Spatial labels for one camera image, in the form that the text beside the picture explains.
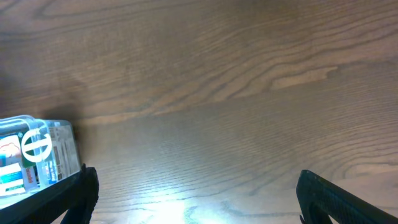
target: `logo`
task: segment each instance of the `logo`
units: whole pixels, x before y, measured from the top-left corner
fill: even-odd
[[[45,160],[46,158],[48,158],[48,156],[50,155],[51,150],[52,150],[52,141],[51,141],[51,137],[49,134],[44,134],[44,137],[45,137],[44,139],[40,139],[40,140],[30,143],[30,144],[26,144],[26,141],[30,137],[37,136],[37,135],[40,135],[40,131],[38,128],[29,130],[28,132],[25,133],[25,135],[21,141],[22,154],[28,161],[31,161],[31,162],[40,162],[40,161]],[[44,152],[41,152],[39,155],[32,156],[32,155],[29,155],[28,153],[26,153],[28,151],[37,149],[39,147],[45,147],[45,146],[47,146],[47,148],[44,150]]]

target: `plastic package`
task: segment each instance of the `plastic package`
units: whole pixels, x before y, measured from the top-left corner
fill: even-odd
[[[0,209],[80,170],[68,121],[0,119]]]

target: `wooden surface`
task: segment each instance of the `wooden surface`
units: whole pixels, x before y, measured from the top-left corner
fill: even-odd
[[[292,223],[302,169],[396,214],[397,22],[397,1],[1,0],[0,116],[73,121],[92,223]]]

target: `blue label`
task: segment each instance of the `blue label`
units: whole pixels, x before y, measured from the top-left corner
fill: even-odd
[[[2,184],[14,181],[14,180],[21,180],[22,179],[22,172],[15,172],[7,175],[3,175],[0,177],[0,181]]]

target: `wood grain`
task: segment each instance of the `wood grain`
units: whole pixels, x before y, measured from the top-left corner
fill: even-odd
[[[397,22],[392,0],[2,0],[0,116],[73,121],[93,223],[292,223],[302,169],[396,214],[370,195],[396,188]]]
[[[95,220],[148,221],[151,212],[187,212],[236,197],[245,207],[294,188],[302,169],[332,181],[397,170],[395,61],[356,63],[317,83],[81,129],[81,157],[97,167],[101,182]]]
[[[295,75],[318,80],[395,56],[397,13],[396,1],[5,1],[1,73],[18,101],[3,114],[64,103],[81,108],[82,123],[115,123]]]

